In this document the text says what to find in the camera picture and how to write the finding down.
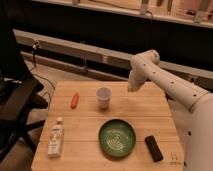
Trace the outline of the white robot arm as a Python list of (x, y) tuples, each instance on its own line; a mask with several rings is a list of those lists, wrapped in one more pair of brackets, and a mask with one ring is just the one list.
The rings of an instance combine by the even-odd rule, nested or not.
[(213, 93), (161, 69), (159, 61), (153, 49), (134, 55), (128, 90), (138, 91), (149, 79), (191, 112), (183, 171), (213, 171)]

